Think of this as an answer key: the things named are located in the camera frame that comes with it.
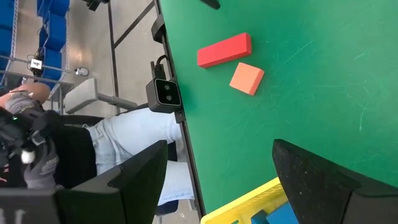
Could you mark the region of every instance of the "wooden block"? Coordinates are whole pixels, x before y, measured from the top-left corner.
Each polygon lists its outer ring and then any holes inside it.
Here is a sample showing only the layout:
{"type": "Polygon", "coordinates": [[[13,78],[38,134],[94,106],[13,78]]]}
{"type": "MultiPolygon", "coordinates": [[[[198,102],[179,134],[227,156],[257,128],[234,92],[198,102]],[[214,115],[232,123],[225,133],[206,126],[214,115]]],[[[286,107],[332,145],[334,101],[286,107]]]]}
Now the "wooden block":
{"type": "Polygon", "coordinates": [[[198,65],[208,68],[250,54],[251,38],[243,33],[198,50],[198,65]]]}
{"type": "Polygon", "coordinates": [[[254,95],[263,76],[264,71],[260,68],[240,62],[229,85],[244,93],[254,95]]]}

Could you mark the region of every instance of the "metal pole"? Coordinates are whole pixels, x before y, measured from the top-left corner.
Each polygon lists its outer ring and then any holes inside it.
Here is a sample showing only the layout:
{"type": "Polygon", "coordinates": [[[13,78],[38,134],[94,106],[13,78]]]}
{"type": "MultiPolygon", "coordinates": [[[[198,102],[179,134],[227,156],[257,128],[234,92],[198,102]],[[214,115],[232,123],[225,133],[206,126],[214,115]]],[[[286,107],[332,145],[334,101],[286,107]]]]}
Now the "metal pole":
{"type": "MultiPolygon", "coordinates": [[[[7,56],[3,56],[3,55],[0,55],[0,58],[4,58],[4,59],[7,59],[7,60],[12,60],[12,61],[15,61],[15,62],[22,62],[22,63],[26,63],[26,64],[29,64],[29,63],[30,63],[30,61],[28,61],[28,60],[22,60],[22,59],[18,59],[18,58],[12,58],[12,57],[7,57],[7,56]]],[[[52,69],[52,70],[57,70],[57,71],[60,71],[60,72],[75,73],[75,71],[64,70],[64,69],[62,69],[62,68],[57,68],[57,67],[48,66],[48,65],[42,65],[42,67],[43,67],[43,68],[49,68],[49,69],[52,69]]]]}
{"type": "Polygon", "coordinates": [[[63,94],[62,94],[62,86],[61,85],[58,87],[58,91],[60,92],[60,99],[58,100],[60,115],[63,115],[63,94]]]}
{"type": "Polygon", "coordinates": [[[51,96],[50,102],[51,102],[51,110],[54,110],[54,99],[53,99],[53,96],[51,96]]]}
{"type": "Polygon", "coordinates": [[[24,74],[15,73],[15,72],[7,72],[7,71],[4,71],[4,70],[0,70],[0,73],[3,73],[5,75],[15,75],[15,76],[18,76],[18,77],[31,78],[31,79],[38,80],[38,81],[43,81],[43,82],[51,82],[51,83],[58,83],[60,85],[73,86],[72,83],[61,82],[61,81],[57,81],[57,80],[51,80],[49,78],[40,78],[40,77],[36,77],[36,76],[33,76],[33,75],[24,75],[24,74]]]}
{"type": "Polygon", "coordinates": [[[110,105],[118,106],[118,107],[121,107],[121,108],[124,108],[127,110],[131,110],[131,109],[134,109],[135,107],[137,107],[137,103],[133,103],[128,100],[120,99],[115,96],[107,96],[107,95],[104,95],[101,93],[98,93],[98,100],[107,102],[110,105]]]}

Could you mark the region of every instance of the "gray floor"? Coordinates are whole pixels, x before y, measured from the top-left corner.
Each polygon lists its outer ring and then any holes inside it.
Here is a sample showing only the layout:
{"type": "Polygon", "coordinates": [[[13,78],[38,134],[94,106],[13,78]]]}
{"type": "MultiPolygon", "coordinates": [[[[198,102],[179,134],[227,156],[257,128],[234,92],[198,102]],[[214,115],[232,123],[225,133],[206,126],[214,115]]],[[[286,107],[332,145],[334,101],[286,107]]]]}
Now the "gray floor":
{"type": "MultiPolygon", "coordinates": [[[[35,15],[35,3],[33,0],[20,0],[16,53],[19,58],[26,58],[37,50],[37,30],[42,22],[35,15]]],[[[149,3],[150,0],[112,1],[115,41],[149,3]]],[[[138,104],[147,102],[145,86],[151,80],[149,62],[164,54],[163,46],[154,42],[151,37],[150,28],[155,18],[156,11],[153,7],[115,50],[119,96],[138,104]]],[[[88,78],[97,79],[100,93],[114,95],[107,5],[102,4],[96,12],[92,12],[82,0],[70,0],[68,59],[70,68],[89,68],[88,78]]],[[[30,74],[23,64],[14,64],[12,70],[30,74]]],[[[67,75],[63,81],[78,85],[86,78],[67,75]]],[[[116,114],[116,110],[111,105],[97,101],[76,114],[112,116],[116,114]]],[[[185,159],[182,146],[178,148],[179,157],[185,159]]],[[[178,211],[162,217],[162,223],[199,223],[197,212],[189,204],[189,201],[181,201],[178,211]]]]}

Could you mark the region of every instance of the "camera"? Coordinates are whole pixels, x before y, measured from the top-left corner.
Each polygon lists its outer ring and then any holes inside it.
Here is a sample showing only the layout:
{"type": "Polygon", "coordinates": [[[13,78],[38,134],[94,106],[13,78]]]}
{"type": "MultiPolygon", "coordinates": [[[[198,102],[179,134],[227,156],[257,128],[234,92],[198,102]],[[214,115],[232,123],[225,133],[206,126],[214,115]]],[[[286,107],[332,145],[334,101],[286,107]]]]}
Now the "camera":
{"type": "Polygon", "coordinates": [[[146,86],[148,107],[153,112],[173,113],[182,106],[180,90],[173,81],[154,78],[146,86]]]}

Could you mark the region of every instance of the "orange block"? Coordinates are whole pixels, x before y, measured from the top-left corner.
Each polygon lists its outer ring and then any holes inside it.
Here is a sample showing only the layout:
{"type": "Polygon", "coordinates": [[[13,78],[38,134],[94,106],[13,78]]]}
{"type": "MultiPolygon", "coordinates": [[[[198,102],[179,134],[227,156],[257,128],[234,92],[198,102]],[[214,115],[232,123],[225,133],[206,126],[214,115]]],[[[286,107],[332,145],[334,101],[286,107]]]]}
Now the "orange block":
{"type": "Polygon", "coordinates": [[[260,68],[239,62],[229,85],[244,93],[254,95],[263,76],[264,71],[260,68]]]}

